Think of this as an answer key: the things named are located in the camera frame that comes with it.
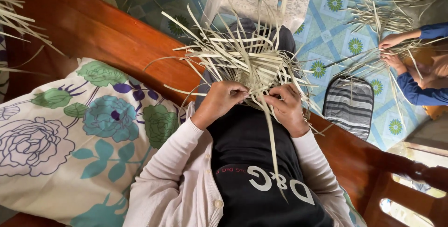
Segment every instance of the woman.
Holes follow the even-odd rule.
[[[292,39],[287,31],[280,36]],[[298,89],[287,84],[264,96],[280,122],[273,120],[278,184],[265,115],[239,105],[247,91],[214,82],[196,111],[189,105],[187,121],[132,184],[124,226],[353,226]]]
[[[448,22],[426,25],[419,29],[391,34],[379,43],[380,49],[388,49],[400,42],[412,39],[432,39],[448,36]],[[397,83],[405,97],[413,105],[448,105],[448,56],[442,54],[433,57],[434,64],[426,66],[417,63],[417,68],[423,79],[413,66],[406,66],[397,55],[383,50],[381,58],[389,66],[397,70]]]

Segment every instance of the green flower print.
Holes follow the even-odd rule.
[[[185,27],[188,27],[189,23],[187,21],[187,18],[183,17],[182,15],[175,15],[173,18],[176,21],[178,21],[180,24],[184,25]],[[170,29],[171,33],[173,33],[174,35],[182,35],[184,32],[182,30],[182,28],[179,27],[172,20],[168,21],[168,28]]]
[[[59,90],[58,88],[51,88],[45,92],[34,95],[36,97],[31,100],[31,103],[51,109],[66,106],[72,98],[69,92]]]
[[[378,79],[373,79],[370,82],[370,85],[373,87],[373,93],[375,96],[378,96],[381,92],[383,92],[383,84]]]
[[[332,12],[338,12],[342,8],[342,0],[327,0],[327,6]]]
[[[305,28],[305,24],[301,24],[300,27],[297,29],[297,31],[294,32],[294,35],[298,35],[303,32],[303,29]]]
[[[401,121],[399,121],[398,119],[393,119],[389,123],[389,131],[393,135],[399,135],[402,130],[403,130],[403,125],[401,124]]]
[[[84,64],[80,70],[76,71],[76,73],[84,77],[86,81],[89,81],[91,84],[98,87],[107,86],[109,84],[122,84],[128,79],[127,75],[122,71],[100,61]]]
[[[353,55],[361,53],[362,42],[358,38],[352,38],[349,41],[349,50]]]
[[[146,136],[153,148],[160,149],[179,127],[175,112],[168,112],[165,105],[150,105],[143,109]]]
[[[324,68],[324,64],[321,61],[315,61],[311,64],[311,70],[313,71],[313,76],[316,78],[322,78],[325,75],[327,69]]]

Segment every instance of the gray striped mat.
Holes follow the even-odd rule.
[[[328,85],[322,114],[326,120],[366,140],[370,133],[373,102],[373,88],[368,82],[355,77],[340,77]]]

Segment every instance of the wooden chair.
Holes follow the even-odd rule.
[[[154,87],[177,104],[181,104],[186,96],[164,88],[163,83],[181,90],[192,90],[199,83],[198,75],[187,64],[174,59],[156,62],[146,72],[142,72],[149,62],[157,58],[182,56],[182,52],[172,51],[181,44],[101,0],[22,1],[26,2],[24,9],[17,9],[17,12],[35,19],[37,26],[46,28],[43,32],[50,37],[53,45],[71,59],[46,47],[21,69],[51,76],[11,72],[7,99],[64,78],[76,67],[76,57],[91,57],[109,63]],[[10,28],[4,29],[14,33]],[[8,37],[6,40],[11,66],[28,60],[42,45],[36,39],[30,39],[31,43],[25,44]],[[323,130],[330,124],[314,114],[311,123],[317,130]],[[389,198],[429,218],[436,227],[448,226],[448,217],[445,215],[448,214],[447,196],[434,198],[392,179],[392,174],[407,175],[448,192],[447,169],[428,168],[405,157],[382,152],[337,126],[329,128],[325,137],[317,135],[316,139],[339,184],[347,190],[354,207],[368,226],[405,226],[381,211],[379,203],[383,198]],[[20,213],[0,226],[64,225]]]

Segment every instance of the floral pillow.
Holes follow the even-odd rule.
[[[0,205],[74,227],[120,227],[130,185],[185,111],[83,58],[66,79],[0,105]]]

